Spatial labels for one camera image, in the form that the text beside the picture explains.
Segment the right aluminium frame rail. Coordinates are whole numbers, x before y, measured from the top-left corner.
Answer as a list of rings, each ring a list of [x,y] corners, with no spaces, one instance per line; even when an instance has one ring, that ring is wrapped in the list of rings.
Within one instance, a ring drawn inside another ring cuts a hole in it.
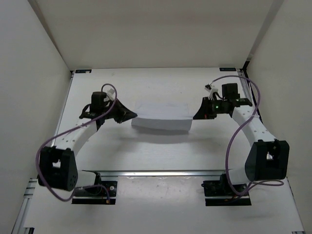
[[[261,92],[257,84],[245,77],[256,89],[258,101],[254,109],[250,106],[241,106],[234,109],[233,118],[239,124],[251,145],[245,162],[245,173],[250,181],[277,179],[280,175],[279,156],[280,142],[264,126],[258,114],[261,101]]]

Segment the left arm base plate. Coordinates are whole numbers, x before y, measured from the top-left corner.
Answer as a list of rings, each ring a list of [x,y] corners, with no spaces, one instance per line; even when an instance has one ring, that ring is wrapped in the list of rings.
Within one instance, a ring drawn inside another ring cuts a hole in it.
[[[87,190],[78,191],[72,198],[74,205],[115,205],[117,196],[116,180],[101,180],[101,185],[104,186],[109,193],[109,200],[107,199],[106,190],[102,187],[90,188]]]

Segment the aluminium frame rail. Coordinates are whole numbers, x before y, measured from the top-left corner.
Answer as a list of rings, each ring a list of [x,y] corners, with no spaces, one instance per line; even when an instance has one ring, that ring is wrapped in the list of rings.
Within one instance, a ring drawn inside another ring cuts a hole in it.
[[[36,162],[36,154],[44,141],[55,136],[59,132],[59,126],[68,99],[72,84],[74,70],[69,70],[63,74],[57,74],[40,86],[38,97],[40,106],[40,124],[38,128],[45,132],[40,135],[36,150],[34,151],[33,162]]]
[[[280,142],[264,126],[258,114],[261,101],[261,92],[257,84],[245,77],[256,89],[258,101],[254,109],[250,106],[241,106],[234,109],[233,118],[239,124],[251,145],[245,162],[245,173],[250,181],[277,179],[280,175],[279,156]]]

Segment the blue corner label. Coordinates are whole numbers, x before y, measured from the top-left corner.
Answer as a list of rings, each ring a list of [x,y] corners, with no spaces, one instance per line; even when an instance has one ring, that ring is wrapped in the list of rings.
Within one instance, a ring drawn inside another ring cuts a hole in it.
[[[229,68],[229,67],[220,67],[219,70],[221,72],[236,72],[236,68]]]
[[[92,72],[92,69],[76,69],[75,74],[89,74]]]

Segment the left aluminium frame rail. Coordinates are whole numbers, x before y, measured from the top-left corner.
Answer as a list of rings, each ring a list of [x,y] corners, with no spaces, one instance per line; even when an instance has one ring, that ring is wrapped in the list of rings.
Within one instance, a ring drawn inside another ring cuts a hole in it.
[[[36,150],[34,151],[33,162],[36,162],[36,154],[44,141],[55,136],[59,132],[59,126],[68,99],[72,84],[74,70],[69,70],[63,74],[57,74],[40,86],[38,97],[40,106],[40,124],[38,128],[45,132],[40,135]]]

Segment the right blue corner label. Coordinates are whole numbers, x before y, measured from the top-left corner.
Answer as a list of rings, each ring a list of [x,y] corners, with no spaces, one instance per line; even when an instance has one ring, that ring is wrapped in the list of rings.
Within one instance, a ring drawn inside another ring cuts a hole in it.
[[[220,67],[219,70],[221,72],[236,72],[236,68],[229,68],[229,67]]]

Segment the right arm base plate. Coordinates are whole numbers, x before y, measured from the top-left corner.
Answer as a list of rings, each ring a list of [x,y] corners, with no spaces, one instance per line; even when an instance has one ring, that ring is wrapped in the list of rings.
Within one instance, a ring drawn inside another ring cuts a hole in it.
[[[206,207],[251,206],[249,194],[238,196],[229,186],[226,175],[219,180],[205,180],[201,184],[204,189]]]

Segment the left blue corner label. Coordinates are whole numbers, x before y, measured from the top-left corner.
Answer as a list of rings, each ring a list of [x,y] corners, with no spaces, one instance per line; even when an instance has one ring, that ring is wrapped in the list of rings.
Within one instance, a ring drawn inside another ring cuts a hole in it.
[[[75,74],[89,74],[92,72],[92,69],[76,69]]]

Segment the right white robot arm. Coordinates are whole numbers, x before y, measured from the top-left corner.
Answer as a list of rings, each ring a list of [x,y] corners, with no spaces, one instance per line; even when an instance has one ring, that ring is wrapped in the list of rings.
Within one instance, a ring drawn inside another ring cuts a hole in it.
[[[225,195],[230,195],[236,190],[237,184],[284,179],[287,173],[289,144],[285,140],[278,140],[256,118],[252,103],[240,96],[237,84],[222,85],[222,96],[211,84],[206,85],[205,89],[209,96],[202,99],[193,119],[214,119],[217,115],[229,114],[251,146],[243,166],[230,169],[229,177],[219,182],[219,190]]]

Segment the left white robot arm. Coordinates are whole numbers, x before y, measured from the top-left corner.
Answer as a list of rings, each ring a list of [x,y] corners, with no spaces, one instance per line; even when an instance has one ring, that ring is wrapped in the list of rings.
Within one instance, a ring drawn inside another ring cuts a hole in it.
[[[113,100],[114,91],[93,92],[91,103],[87,104],[79,116],[77,129],[66,133],[53,147],[43,147],[39,155],[39,184],[46,184],[54,189],[72,191],[76,187],[85,187],[91,195],[102,190],[100,175],[97,172],[78,170],[76,156],[83,145],[93,136],[107,119],[121,124],[137,117],[118,99]]]

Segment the white fabric skirt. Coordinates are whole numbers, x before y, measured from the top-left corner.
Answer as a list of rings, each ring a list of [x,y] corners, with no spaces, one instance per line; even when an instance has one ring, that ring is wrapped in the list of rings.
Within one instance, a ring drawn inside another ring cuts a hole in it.
[[[135,113],[131,124],[148,129],[188,132],[193,121],[186,103],[138,102]]]

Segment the front aluminium rail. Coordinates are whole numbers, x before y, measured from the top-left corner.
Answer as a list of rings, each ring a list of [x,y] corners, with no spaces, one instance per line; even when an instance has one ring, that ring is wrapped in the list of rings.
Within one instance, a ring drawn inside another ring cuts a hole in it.
[[[117,177],[117,176],[129,176],[129,177],[139,177],[139,176],[156,176],[156,177],[166,177],[166,176],[219,176],[224,171],[220,170],[182,170],[182,171],[90,171],[89,173],[97,173],[102,177]]]

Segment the white front cover board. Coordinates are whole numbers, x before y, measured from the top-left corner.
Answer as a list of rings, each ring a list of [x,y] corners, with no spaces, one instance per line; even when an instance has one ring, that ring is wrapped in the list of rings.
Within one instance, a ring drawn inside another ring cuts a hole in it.
[[[259,186],[249,206],[207,207],[201,177],[120,177],[114,205],[61,202],[36,186],[37,234],[291,234],[304,230],[288,185]]]

